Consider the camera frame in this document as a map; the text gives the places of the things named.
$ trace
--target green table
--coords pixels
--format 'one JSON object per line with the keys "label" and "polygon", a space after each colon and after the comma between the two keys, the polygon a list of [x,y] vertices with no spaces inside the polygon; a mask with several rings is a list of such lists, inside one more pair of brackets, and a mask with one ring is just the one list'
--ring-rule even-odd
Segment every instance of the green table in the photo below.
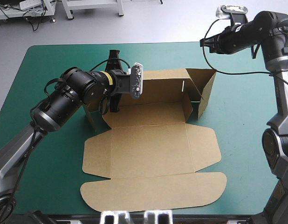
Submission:
{"label": "green table", "polygon": [[[197,42],[32,46],[0,112],[0,148],[29,123],[29,109],[45,97],[43,87],[48,80],[73,66],[89,70],[106,59],[110,49],[119,49],[121,58],[140,62],[145,70],[207,68]],[[265,69],[261,53],[252,60],[249,50],[232,56],[212,54],[209,60],[230,72]],[[227,187],[216,202],[174,210],[174,214],[261,212],[276,184],[261,145],[266,122],[275,113],[273,80],[268,75],[217,74],[206,111],[189,123],[215,130],[222,160],[201,172],[224,172]],[[83,173],[82,158],[84,141],[105,130],[102,126],[95,133],[80,108],[60,131],[50,133],[30,157],[16,193],[15,212],[96,213],[83,201],[80,186],[103,178]]]}

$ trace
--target cardboard box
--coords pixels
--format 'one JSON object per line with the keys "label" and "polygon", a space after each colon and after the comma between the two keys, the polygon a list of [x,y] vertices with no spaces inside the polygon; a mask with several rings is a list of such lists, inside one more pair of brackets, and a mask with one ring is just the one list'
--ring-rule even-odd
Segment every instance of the cardboard box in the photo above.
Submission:
{"label": "cardboard box", "polygon": [[[88,182],[81,195],[93,209],[151,210],[194,207],[217,200],[226,187],[223,173],[196,173],[220,161],[214,130],[187,124],[198,101],[205,110],[213,70],[144,72],[143,94],[123,95],[120,112],[103,116],[111,130],[85,142],[83,171],[111,180]],[[97,103],[86,108],[91,111]]]}

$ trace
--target gray floor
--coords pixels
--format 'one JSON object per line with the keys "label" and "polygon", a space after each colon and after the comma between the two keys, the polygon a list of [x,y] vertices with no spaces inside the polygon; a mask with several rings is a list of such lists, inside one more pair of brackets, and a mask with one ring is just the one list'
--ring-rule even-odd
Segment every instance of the gray floor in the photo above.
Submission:
{"label": "gray floor", "polygon": [[[250,20],[262,10],[288,14],[288,0],[164,0],[163,5],[158,0],[125,0],[123,17],[118,16],[116,8],[106,8],[74,11],[75,19],[67,20],[58,2],[57,23],[43,23],[35,33],[23,19],[2,23],[0,109],[25,52],[32,45],[198,41],[216,19],[215,11],[221,3],[247,6]],[[221,32],[227,24],[220,21],[210,34]]]}

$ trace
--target wire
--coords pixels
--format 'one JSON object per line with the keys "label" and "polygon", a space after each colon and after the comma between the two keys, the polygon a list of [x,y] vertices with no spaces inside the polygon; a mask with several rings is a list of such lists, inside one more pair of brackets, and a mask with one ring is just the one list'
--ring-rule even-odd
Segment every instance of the wire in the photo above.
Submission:
{"label": "wire", "polygon": [[40,18],[39,18],[39,20],[38,20],[38,22],[37,22],[36,28],[34,28],[33,23],[32,23],[31,21],[27,21],[27,22],[31,25],[33,32],[35,32],[35,31],[38,30],[38,27],[39,27],[39,25],[40,25],[40,23],[41,23],[41,21],[42,21],[42,19],[43,19],[43,16],[45,15],[46,11],[47,11],[47,8],[45,8],[45,10],[43,11],[43,13],[41,14],[41,16],[40,16]]}
{"label": "wire", "polygon": [[[204,41],[206,39],[206,36],[207,34],[209,33],[211,27],[217,22],[219,21],[219,19],[215,20],[209,27],[208,31],[206,32],[205,36],[204,36]],[[203,56],[204,56],[204,59],[206,61],[206,63],[208,64],[208,66],[210,68],[212,68],[213,70],[215,70],[216,72],[219,72],[219,73],[222,73],[222,74],[225,74],[225,75],[247,75],[247,74],[270,74],[270,72],[267,72],[267,71],[252,71],[252,72],[240,72],[240,73],[230,73],[230,72],[224,72],[224,71],[220,71],[220,70],[217,70],[216,68],[214,68],[208,61],[207,57],[206,57],[206,53],[205,53],[205,46],[204,46],[204,41],[203,41],[203,44],[202,44],[202,50],[203,50]]]}
{"label": "wire", "polygon": [[0,8],[0,11],[6,16],[7,19],[9,19],[9,17],[5,14],[5,12],[2,10],[2,8]]}
{"label": "wire", "polygon": [[18,11],[23,12],[23,10],[21,10],[21,9],[19,9],[19,8],[12,7],[12,6],[2,5],[2,4],[0,4],[0,6],[1,6],[1,7],[4,7],[4,8],[12,8],[12,9],[15,9],[15,10],[18,10]]}
{"label": "wire", "polygon": [[97,68],[98,66],[100,66],[101,64],[103,64],[103,63],[105,63],[105,62],[108,62],[108,61],[110,61],[110,60],[119,60],[119,61],[122,61],[122,62],[124,62],[124,63],[127,65],[127,67],[130,69],[130,64],[128,64],[127,61],[125,61],[125,60],[123,60],[123,59],[121,59],[121,58],[116,58],[116,57],[114,57],[114,58],[109,58],[109,59],[106,59],[106,60],[100,62],[99,64],[97,64],[96,66],[94,66],[90,71],[93,71],[94,69],[96,69],[96,68]]}
{"label": "wire", "polygon": [[282,79],[281,77],[276,76],[276,74],[271,74],[271,75],[269,75],[269,76],[271,76],[271,77],[275,77],[275,78],[281,80],[283,83],[285,83],[285,84],[288,85],[288,82],[287,82],[286,80]]}
{"label": "wire", "polygon": [[[107,99],[107,104],[106,104],[105,110],[103,110],[103,102],[105,99]],[[101,99],[101,101],[99,102],[99,106],[98,106],[98,111],[100,112],[101,115],[105,115],[109,111],[110,101],[111,101],[110,93],[106,93]]]}

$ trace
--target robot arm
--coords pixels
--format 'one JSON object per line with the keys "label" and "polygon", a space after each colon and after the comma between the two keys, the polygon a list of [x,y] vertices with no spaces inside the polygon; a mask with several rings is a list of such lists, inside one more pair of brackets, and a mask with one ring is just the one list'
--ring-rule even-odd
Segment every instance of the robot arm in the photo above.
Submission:
{"label": "robot arm", "polygon": [[277,114],[268,121],[262,137],[271,171],[279,179],[264,211],[252,216],[256,224],[288,224],[288,15],[263,11],[247,22],[247,8],[221,6],[219,18],[230,19],[231,26],[200,41],[210,53],[233,54],[252,49],[255,58],[261,46],[266,69],[274,77]]}
{"label": "robot arm", "polygon": [[[99,110],[104,113],[104,99],[108,101],[105,112],[114,95],[126,93],[138,99],[142,93],[142,75],[139,63],[129,68],[129,72],[121,69],[85,72],[73,67],[47,83],[44,91],[48,97],[30,111],[33,121],[0,150],[0,223],[13,211],[14,191],[21,177],[18,172],[30,151],[49,132],[59,130],[83,104],[100,100]],[[57,83],[55,90],[48,94],[46,88],[53,83]]]}

